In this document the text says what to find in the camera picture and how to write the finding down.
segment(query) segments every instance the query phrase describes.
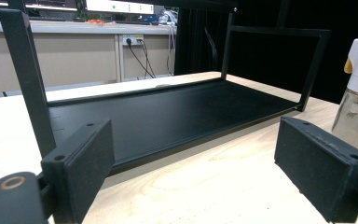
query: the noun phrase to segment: light wood tabletop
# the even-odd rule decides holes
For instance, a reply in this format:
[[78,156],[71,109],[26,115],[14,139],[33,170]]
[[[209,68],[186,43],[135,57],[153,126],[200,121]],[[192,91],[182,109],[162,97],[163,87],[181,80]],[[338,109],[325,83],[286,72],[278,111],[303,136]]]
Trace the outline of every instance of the light wood tabletop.
[[[48,92],[59,100],[219,77],[203,73]],[[240,77],[227,79],[282,98],[299,94]],[[330,132],[338,105],[310,98],[303,119]],[[84,223],[325,223],[274,163],[280,118],[106,178]],[[0,98],[0,177],[41,172],[22,96]]]

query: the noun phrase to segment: black plug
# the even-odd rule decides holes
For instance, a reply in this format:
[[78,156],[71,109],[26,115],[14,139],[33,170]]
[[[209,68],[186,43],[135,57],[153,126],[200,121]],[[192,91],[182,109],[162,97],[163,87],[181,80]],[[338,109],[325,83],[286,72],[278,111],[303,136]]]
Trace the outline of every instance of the black plug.
[[130,46],[132,41],[131,41],[129,38],[127,38],[127,39],[126,39],[126,42],[127,42],[127,44]]

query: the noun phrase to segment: black backdrop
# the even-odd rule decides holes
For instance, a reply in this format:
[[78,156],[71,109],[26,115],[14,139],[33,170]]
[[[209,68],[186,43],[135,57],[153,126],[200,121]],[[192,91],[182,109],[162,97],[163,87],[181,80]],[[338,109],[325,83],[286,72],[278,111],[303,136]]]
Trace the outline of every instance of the black backdrop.
[[[236,24],[274,27],[280,6],[281,0],[240,1]],[[220,70],[227,14],[180,9],[176,75],[213,70],[204,27],[215,42]],[[358,0],[291,0],[285,27],[332,31],[311,96],[339,104],[350,78],[343,72],[343,66],[353,39],[358,38]],[[236,34],[232,43],[230,74],[299,91],[316,40]]]

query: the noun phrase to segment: power outlet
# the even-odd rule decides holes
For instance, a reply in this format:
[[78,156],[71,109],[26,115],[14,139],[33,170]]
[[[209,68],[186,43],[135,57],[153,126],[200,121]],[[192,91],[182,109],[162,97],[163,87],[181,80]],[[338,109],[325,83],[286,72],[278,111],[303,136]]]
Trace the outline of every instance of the power outlet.
[[140,40],[144,40],[144,35],[123,35],[123,46],[128,46],[127,39],[131,40],[131,45],[141,45]]

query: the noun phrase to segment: computer monitor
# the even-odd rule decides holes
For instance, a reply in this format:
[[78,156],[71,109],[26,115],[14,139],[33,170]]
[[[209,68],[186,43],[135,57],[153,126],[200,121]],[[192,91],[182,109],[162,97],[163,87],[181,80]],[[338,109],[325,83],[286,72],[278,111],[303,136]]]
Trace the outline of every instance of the computer monitor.
[[[28,9],[77,11],[76,0],[24,0]],[[0,0],[0,7],[7,7],[7,0]]]
[[84,8],[93,12],[154,14],[153,5],[110,0],[84,0]]

